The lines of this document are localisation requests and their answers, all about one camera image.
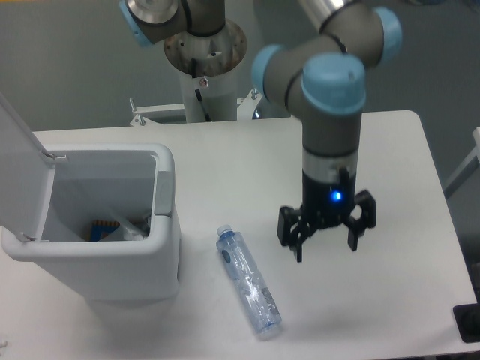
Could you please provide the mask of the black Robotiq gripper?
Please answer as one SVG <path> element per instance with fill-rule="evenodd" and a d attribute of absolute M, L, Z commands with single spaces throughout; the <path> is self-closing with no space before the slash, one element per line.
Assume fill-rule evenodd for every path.
<path fill-rule="evenodd" d="M 297 262 L 303 260 L 303 244 L 318 229 L 337 227 L 343 221 L 349 230 L 347 244 L 356 251 L 365 230 L 377 225 L 377 203 L 371 193 L 363 190 L 355 195 L 356 177 L 346 168 L 337 175 L 337 182 L 325 183 L 303 172 L 301 208 L 280 208 L 277 237 L 283 247 L 294 253 Z M 361 209 L 359 218 L 350 214 L 354 204 Z"/>

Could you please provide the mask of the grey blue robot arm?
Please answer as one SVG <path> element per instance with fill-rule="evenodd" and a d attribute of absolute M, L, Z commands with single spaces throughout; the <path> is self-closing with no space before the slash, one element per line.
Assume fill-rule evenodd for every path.
<path fill-rule="evenodd" d="M 365 71 L 400 51 L 393 12 L 362 1 L 303 1 L 318 35 L 292 49 L 264 47 L 253 60 L 253 88 L 302 125 L 302 203 L 279 211 L 277 236 L 297 259 L 319 230 L 344 225 L 358 246 L 376 225 L 376 202 L 356 192 L 365 105 Z M 237 117 L 231 80 L 245 57 L 245 34 L 228 20 L 223 1 L 121 1 L 120 11 L 142 46 L 163 43 L 180 73 L 188 122 Z"/>

